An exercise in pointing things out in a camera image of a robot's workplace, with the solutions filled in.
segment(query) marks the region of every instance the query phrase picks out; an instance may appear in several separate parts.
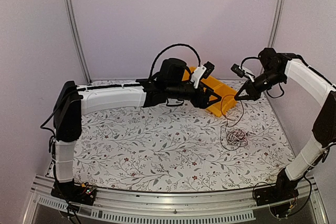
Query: black joint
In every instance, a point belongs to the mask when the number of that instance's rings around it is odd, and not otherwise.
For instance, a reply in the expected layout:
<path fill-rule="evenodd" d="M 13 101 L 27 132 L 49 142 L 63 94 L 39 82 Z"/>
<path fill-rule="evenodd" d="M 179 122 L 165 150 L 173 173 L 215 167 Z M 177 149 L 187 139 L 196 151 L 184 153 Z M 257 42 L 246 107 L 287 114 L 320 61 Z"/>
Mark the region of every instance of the black joint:
<path fill-rule="evenodd" d="M 204 66 L 206 67 L 206 70 L 204 74 L 202 75 L 202 78 L 206 79 L 209 77 L 212 71 L 214 71 L 215 65 L 213 65 L 210 61 L 208 61 L 206 64 L 204 64 Z"/>
<path fill-rule="evenodd" d="M 93 206 L 93 203 L 96 199 L 97 190 L 92 190 L 87 194 L 81 185 L 76 185 L 74 180 L 70 182 L 60 183 L 55 181 L 53 189 L 51 190 L 51 195 L 56 198 L 64 199 L 65 201 L 76 202 L 84 205 Z M 72 212 L 78 212 L 76 206 L 72 205 L 72 209 L 69 209 Z"/>
<path fill-rule="evenodd" d="M 336 92 L 330 91 L 313 126 L 315 139 L 327 147 L 336 142 Z"/>
<path fill-rule="evenodd" d="M 138 82 L 143 86 L 143 91 L 146 92 L 146 99 L 143 105 L 144 108 L 166 102 L 167 94 L 162 89 L 159 89 L 155 83 L 148 80 L 138 80 Z"/>
<path fill-rule="evenodd" d="M 247 80 L 242 87 L 239 89 L 239 91 L 235 95 L 236 101 L 242 101 L 242 100 L 253 100 L 257 101 L 261 96 L 261 92 L 256 90 L 254 83 L 251 80 Z"/>
<path fill-rule="evenodd" d="M 54 127 L 57 140 L 76 141 L 82 133 L 81 96 L 74 81 L 64 84 L 54 110 Z"/>
<path fill-rule="evenodd" d="M 253 191 L 253 198 L 256 200 L 257 206 L 268 205 L 299 196 L 296 187 L 300 179 L 289 180 L 285 169 L 282 169 L 274 186 L 258 188 Z"/>
<path fill-rule="evenodd" d="M 244 77 L 245 75 L 245 71 L 241 70 L 237 64 L 233 64 L 233 66 L 231 67 L 231 71 L 238 75 L 240 78 Z"/>
<path fill-rule="evenodd" d="M 169 58 L 162 62 L 158 81 L 179 83 L 183 79 L 184 70 L 187 67 L 187 63 L 183 60 Z"/>

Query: pink wall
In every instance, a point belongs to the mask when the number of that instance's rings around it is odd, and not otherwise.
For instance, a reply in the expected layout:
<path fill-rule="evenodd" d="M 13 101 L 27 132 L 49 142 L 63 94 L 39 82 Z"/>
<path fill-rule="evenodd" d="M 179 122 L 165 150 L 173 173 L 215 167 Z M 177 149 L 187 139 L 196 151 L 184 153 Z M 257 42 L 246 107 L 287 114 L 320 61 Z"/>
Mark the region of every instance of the pink wall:
<path fill-rule="evenodd" d="M 336 83 L 335 0 L 285 0 L 275 49 L 302 55 L 306 62 Z M 284 85 L 283 98 L 271 100 L 296 153 L 306 144 L 320 111 L 310 95 L 296 83 Z M 330 223 L 336 223 L 336 148 L 314 177 L 327 209 Z"/>
<path fill-rule="evenodd" d="M 84 83 L 63 0 L 0 0 L 0 222 L 22 222 L 50 134 L 39 129 L 68 79 Z"/>
<path fill-rule="evenodd" d="M 276 0 L 73 0 L 92 79 L 146 78 L 155 56 L 179 42 L 215 64 L 214 76 L 236 79 L 232 64 L 266 46 L 275 5 Z M 185 48 L 165 57 L 197 63 Z M 260 72 L 257 62 L 251 64 Z"/>

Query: yellow plastic part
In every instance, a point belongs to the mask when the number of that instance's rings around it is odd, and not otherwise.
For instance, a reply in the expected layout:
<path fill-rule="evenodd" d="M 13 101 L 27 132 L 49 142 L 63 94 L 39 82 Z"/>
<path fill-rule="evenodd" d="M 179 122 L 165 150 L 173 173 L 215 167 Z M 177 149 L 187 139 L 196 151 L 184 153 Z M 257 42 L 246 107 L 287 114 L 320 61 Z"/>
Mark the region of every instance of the yellow plastic part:
<path fill-rule="evenodd" d="M 190 67 L 190 71 L 193 72 L 195 67 Z M 184 72 L 183 80 L 188 80 L 189 73 L 187 71 Z M 216 78 L 209 76 L 206 79 L 202 79 L 202 82 L 208 85 L 210 88 L 214 90 L 216 94 L 219 94 L 222 97 L 221 102 L 217 102 L 210 107 L 207 108 L 210 112 L 212 112 L 215 116 L 221 117 L 223 114 L 225 115 L 229 109 L 232 109 L 236 106 L 237 101 L 234 99 L 236 90 L 230 88 L 228 85 L 218 81 Z"/>

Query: robotic arm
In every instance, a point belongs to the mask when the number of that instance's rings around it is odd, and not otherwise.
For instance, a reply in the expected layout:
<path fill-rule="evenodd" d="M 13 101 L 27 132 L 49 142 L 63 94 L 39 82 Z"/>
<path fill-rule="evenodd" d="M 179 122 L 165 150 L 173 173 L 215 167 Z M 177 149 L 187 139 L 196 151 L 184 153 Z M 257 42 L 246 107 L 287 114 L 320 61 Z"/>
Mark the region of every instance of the robotic arm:
<path fill-rule="evenodd" d="M 145 108 L 166 102 L 167 106 L 179 106 L 184 100 L 205 109 L 222 99 L 201 81 L 213 69 L 214 65 L 207 62 L 191 73 L 184 61 L 170 58 L 163 61 L 158 73 L 136 82 L 107 86 L 76 86 L 73 81 L 66 82 L 52 114 L 56 137 L 51 139 L 50 145 L 55 178 L 51 195 L 86 205 L 93 205 L 95 200 L 95 188 L 88 184 L 75 185 L 72 175 L 75 143 L 82 132 L 82 115 L 125 106 Z M 190 77 L 183 81 L 185 70 Z M 168 99 L 181 103 L 168 104 Z"/>
<path fill-rule="evenodd" d="M 299 180 L 320 160 L 324 162 L 331 145 L 336 143 L 336 86 L 309 66 L 300 55 L 281 54 L 272 48 L 265 48 L 258 59 L 264 73 L 247 80 L 236 94 L 236 100 L 256 101 L 262 92 L 281 82 L 286 83 L 290 78 L 311 94 L 322 107 L 308 143 L 295 160 L 280 171 L 275 186 L 254 191 L 257 205 L 265 205 L 298 196 L 296 186 Z M 231 69 L 240 77 L 249 77 L 236 64 Z"/>

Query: aluminum frame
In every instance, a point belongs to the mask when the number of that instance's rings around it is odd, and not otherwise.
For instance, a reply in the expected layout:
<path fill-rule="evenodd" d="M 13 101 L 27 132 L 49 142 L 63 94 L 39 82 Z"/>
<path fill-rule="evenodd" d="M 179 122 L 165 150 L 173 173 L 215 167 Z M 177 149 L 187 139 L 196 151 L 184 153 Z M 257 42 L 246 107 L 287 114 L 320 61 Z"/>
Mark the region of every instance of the aluminum frame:
<path fill-rule="evenodd" d="M 314 206 L 317 224 L 328 223 L 316 183 L 313 177 L 309 180 L 313 184 L 310 201 Z M 37 204 L 65 211 L 66 202 L 50 196 L 53 185 L 53 179 L 36 175 L 30 190 L 30 202 L 24 224 L 32 223 Z M 300 181 L 298 184 L 299 198 L 307 196 L 309 189 L 309 184 L 305 180 Z M 269 205 L 257 207 L 252 198 L 252 188 L 200 193 L 150 193 L 107 188 L 97 190 L 93 206 L 74 204 L 80 206 L 78 216 L 113 223 L 128 223 L 126 221 L 128 218 L 139 218 L 141 223 L 152 224 L 159 223 L 160 220 L 162 223 L 169 221 L 174 224 L 179 224 L 180 220 L 185 220 L 185 223 L 201 223 L 201 219 L 207 219 L 209 224 L 212 221 L 220 223 L 218 222 L 220 218 L 233 216 L 236 218 L 237 216 L 248 216 L 252 220 L 254 210 L 269 207 Z M 242 221 L 242 219 L 236 219 L 222 223 Z"/>
<path fill-rule="evenodd" d="M 272 24 L 272 29 L 271 29 L 271 33 L 270 33 L 270 36 L 269 36 L 267 47 L 273 47 L 274 44 L 275 44 L 275 40 L 276 40 L 276 37 L 277 37 L 277 32 L 278 32 L 278 29 L 279 29 L 281 14 L 282 14 L 282 10 L 284 8 L 284 2 L 285 2 L 285 0 L 277 0 L 277 5 L 276 5 L 276 9 L 275 9 L 273 24 Z"/>
<path fill-rule="evenodd" d="M 83 72 L 84 78 L 86 80 L 86 83 L 90 84 L 92 81 L 91 81 L 88 65 L 86 64 L 82 44 L 81 44 L 81 41 L 80 41 L 80 38 L 79 38 L 79 33 L 78 33 L 77 24 L 76 24 L 75 14 L 73 12 L 74 7 L 72 6 L 72 1 L 71 0 L 64 0 L 64 1 L 65 1 L 67 14 L 68 14 L 69 25 L 70 25 L 70 28 L 71 28 L 73 42 L 75 43 L 75 48 L 76 48 L 78 60 L 79 60 L 80 66 L 82 68 L 82 72 Z"/>
<path fill-rule="evenodd" d="M 66 6 L 67 14 L 68 14 L 68 19 L 69 19 L 69 25 L 71 28 L 73 41 L 75 43 L 75 48 L 76 48 L 76 52 L 78 55 L 79 63 L 80 63 L 80 66 L 81 66 L 81 69 L 82 69 L 82 72 L 83 72 L 83 75 L 85 77 L 87 84 L 90 84 L 92 82 L 92 79 L 89 73 L 88 66 L 86 64 L 86 60 L 85 60 L 85 56 L 84 56 L 84 52 L 82 48 L 82 43 L 80 41 L 72 1 L 71 0 L 64 0 L 64 1 L 65 1 L 65 6 Z M 267 47 L 273 47 L 275 44 L 284 2 L 285 0 L 277 0 L 276 10 L 274 14 L 274 19 L 273 19 L 271 33 L 270 33 Z"/>

